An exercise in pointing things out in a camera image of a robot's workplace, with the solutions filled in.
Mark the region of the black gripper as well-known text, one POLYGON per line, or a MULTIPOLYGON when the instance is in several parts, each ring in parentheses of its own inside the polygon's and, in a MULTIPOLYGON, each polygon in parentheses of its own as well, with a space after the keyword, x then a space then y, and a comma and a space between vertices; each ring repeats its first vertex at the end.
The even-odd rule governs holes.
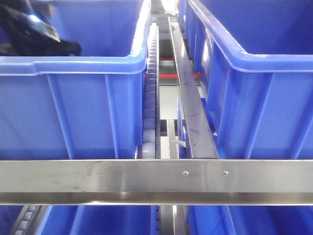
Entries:
POLYGON ((45 16, 28 0, 2 0, 0 27, 8 41, 1 42, 3 56, 79 56, 79 43, 62 40, 45 16))

